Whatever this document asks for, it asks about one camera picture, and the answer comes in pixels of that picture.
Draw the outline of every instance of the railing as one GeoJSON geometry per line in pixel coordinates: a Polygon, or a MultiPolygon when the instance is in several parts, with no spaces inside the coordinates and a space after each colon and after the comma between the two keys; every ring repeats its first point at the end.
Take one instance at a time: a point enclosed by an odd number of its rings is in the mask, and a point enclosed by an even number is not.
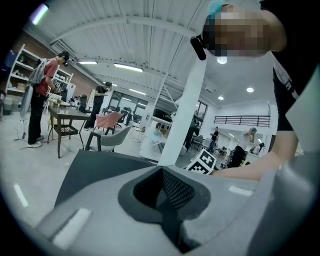
{"type": "Polygon", "coordinates": [[[270,115],[215,116],[215,124],[270,127],[270,115]]]}

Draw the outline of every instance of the black shirt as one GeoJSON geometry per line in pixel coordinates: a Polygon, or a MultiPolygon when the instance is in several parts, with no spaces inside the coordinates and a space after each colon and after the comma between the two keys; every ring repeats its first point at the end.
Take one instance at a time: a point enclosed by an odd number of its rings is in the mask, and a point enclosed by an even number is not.
{"type": "Polygon", "coordinates": [[[211,137],[211,140],[215,141],[215,140],[217,139],[218,135],[219,135],[219,132],[216,130],[216,131],[213,133],[213,135],[215,135],[215,136],[212,136],[212,137],[211,137]]]}
{"type": "Polygon", "coordinates": [[[317,63],[317,29],[319,26],[312,19],[318,8],[311,4],[297,4],[291,0],[261,1],[261,10],[274,14],[282,23],[287,43],[281,52],[272,52],[274,57],[273,83],[278,108],[278,131],[292,131],[285,114],[296,102],[317,63]]]}
{"type": "MultiPolygon", "coordinates": [[[[105,94],[107,90],[104,89],[102,85],[98,85],[95,90],[98,92],[98,94],[105,94]]],[[[102,104],[104,102],[104,96],[94,96],[93,104],[102,104]]]]}

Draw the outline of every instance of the pink cloth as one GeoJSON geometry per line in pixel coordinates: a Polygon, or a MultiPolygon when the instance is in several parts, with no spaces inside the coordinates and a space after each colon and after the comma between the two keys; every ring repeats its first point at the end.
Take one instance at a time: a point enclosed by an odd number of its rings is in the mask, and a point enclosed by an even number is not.
{"type": "Polygon", "coordinates": [[[123,116],[123,114],[120,114],[118,112],[112,112],[110,114],[101,116],[96,114],[96,127],[100,128],[116,128],[117,122],[119,119],[123,116]]]}

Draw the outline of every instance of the ceiling light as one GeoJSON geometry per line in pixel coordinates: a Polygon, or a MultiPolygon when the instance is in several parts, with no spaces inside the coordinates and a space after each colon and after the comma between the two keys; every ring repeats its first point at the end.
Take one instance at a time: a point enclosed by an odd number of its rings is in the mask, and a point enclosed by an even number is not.
{"type": "Polygon", "coordinates": [[[141,73],[144,71],[142,68],[139,68],[139,67],[122,65],[122,64],[117,64],[117,63],[114,63],[114,65],[115,65],[117,68],[122,68],[122,69],[127,69],[127,70],[133,70],[133,71],[137,71],[137,72],[141,72],[141,73]]]}
{"type": "Polygon", "coordinates": [[[246,89],[246,91],[247,91],[248,93],[253,93],[254,90],[255,90],[255,89],[253,89],[252,87],[248,87],[248,88],[246,89]]]}
{"type": "Polygon", "coordinates": [[[96,65],[96,64],[98,64],[98,62],[96,62],[95,60],[90,60],[90,61],[79,61],[78,63],[80,63],[80,64],[85,64],[85,65],[96,65]]]}
{"type": "Polygon", "coordinates": [[[46,4],[40,4],[40,6],[33,12],[33,14],[30,16],[31,22],[34,25],[37,25],[42,16],[46,13],[48,10],[48,6],[46,4]]]}
{"type": "Polygon", "coordinates": [[[216,61],[219,62],[220,64],[226,64],[227,63],[227,57],[224,57],[224,56],[218,57],[216,59],[216,61]]]}
{"type": "Polygon", "coordinates": [[[144,92],[141,92],[141,91],[138,91],[138,90],[134,90],[134,89],[129,89],[129,91],[135,92],[135,93],[137,93],[137,94],[146,95],[144,92]]]}

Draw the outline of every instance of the stool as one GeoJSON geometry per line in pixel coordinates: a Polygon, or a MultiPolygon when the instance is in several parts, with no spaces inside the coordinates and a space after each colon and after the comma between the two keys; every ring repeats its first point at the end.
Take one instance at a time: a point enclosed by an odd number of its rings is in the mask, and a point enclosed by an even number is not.
{"type": "Polygon", "coordinates": [[[132,130],[132,132],[129,135],[129,139],[132,139],[132,142],[141,143],[141,141],[142,141],[142,133],[143,133],[142,130],[140,130],[138,127],[134,127],[134,129],[132,130]]]}

